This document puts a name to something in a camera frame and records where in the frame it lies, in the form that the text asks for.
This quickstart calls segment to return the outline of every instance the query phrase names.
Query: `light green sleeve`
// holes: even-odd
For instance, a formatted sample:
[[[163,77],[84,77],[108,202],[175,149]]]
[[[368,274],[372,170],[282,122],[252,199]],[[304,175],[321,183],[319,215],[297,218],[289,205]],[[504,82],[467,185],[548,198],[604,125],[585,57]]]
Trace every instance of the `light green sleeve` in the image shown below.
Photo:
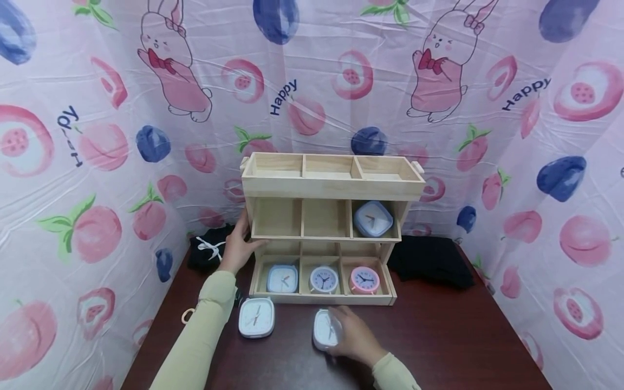
[[[234,275],[217,271],[204,282],[195,312],[160,367],[150,390],[203,390],[210,361],[235,297]]]
[[[391,353],[375,364],[373,377],[377,390],[421,390],[412,373]]]

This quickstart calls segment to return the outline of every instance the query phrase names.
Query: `blue plum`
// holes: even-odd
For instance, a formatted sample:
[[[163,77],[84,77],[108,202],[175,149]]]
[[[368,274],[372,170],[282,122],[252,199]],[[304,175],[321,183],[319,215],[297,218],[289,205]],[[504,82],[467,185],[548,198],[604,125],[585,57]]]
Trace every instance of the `blue plum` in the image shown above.
[[[11,2],[0,0],[0,56],[15,65],[31,59],[37,34],[28,17]]]
[[[537,174],[537,188],[565,202],[583,181],[587,161],[581,156],[566,156],[550,162]]]
[[[351,138],[351,151],[355,155],[383,156],[388,146],[388,138],[379,127],[365,127]]]
[[[477,221],[477,210],[472,206],[464,207],[457,216],[457,226],[464,228],[466,233],[470,233]]]
[[[171,142],[164,131],[146,125],[137,133],[137,148],[145,161],[159,162],[171,152]]]
[[[173,267],[173,253],[169,248],[156,251],[156,270],[162,283],[171,279],[171,267]]]
[[[253,18],[270,42],[285,45],[299,28],[299,7],[295,0],[253,0]]]
[[[600,0],[550,0],[540,15],[540,33],[552,43],[579,35]]]

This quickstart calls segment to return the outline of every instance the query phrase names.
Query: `cartoon rabbit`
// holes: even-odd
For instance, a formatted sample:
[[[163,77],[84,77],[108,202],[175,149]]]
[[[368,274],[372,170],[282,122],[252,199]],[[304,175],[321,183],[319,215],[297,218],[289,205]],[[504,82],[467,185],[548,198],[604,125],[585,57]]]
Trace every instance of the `cartoon rabbit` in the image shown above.
[[[484,1],[485,6],[476,15],[468,12],[468,8]],[[427,121],[436,123],[455,111],[468,90],[461,83],[462,68],[472,57],[485,27],[483,22],[496,3],[498,0],[459,0],[453,10],[436,22],[422,51],[412,55],[418,80],[408,117],[427,117]]]
[[[156,73],[173,115],[191,115],[205,122],[212,111],[212,92],[201,88],[193,75],[193,57],[182,27],[183,0],[149,0],[141,20],[141,43],[137,52]]]

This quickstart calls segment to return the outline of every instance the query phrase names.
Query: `red bow tie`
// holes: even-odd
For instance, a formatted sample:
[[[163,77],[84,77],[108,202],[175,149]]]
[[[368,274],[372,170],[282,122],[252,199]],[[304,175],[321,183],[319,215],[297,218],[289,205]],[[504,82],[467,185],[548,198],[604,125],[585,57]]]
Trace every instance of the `red bow tie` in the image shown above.
[[[433,73],[442,73],[442,61],[447,57],[438,58],[436,60],[431,58],[431,50],[427,49],[422,53],[421,61],[418,63],[418,69],[433,69]]]
[[[150,59],[150,65],[154,68],[163,68],[169,71],[171,74],[175,74],[175,69],[171,66],[173,59],[168,58],[163,60],[158,58],[158,54],[155,51],[149,49],[147,51],[147,57]]]

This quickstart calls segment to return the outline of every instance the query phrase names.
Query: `table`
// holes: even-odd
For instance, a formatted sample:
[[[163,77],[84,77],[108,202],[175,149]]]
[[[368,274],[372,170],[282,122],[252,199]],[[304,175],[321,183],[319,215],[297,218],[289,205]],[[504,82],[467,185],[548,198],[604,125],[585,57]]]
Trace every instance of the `table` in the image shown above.
[[[245,292],[252,271],[250,262],[237,277]],[[196,305],[206,277],[186,268],[184,261],[122,390],[149,388],[182,331],[181,314]],[[456,291],[425,281],[401,283],[394,273],[392,281],[398,295],[394,306],[353,310],[423,390],[551,388],[482,283]],[[314,348],[312,326],[318,309],[276,305],[273,334],[250,340],[238,333],[235,308],[215,351],[206,389],[372,389],[366,367],[348,359],[333,361]]]

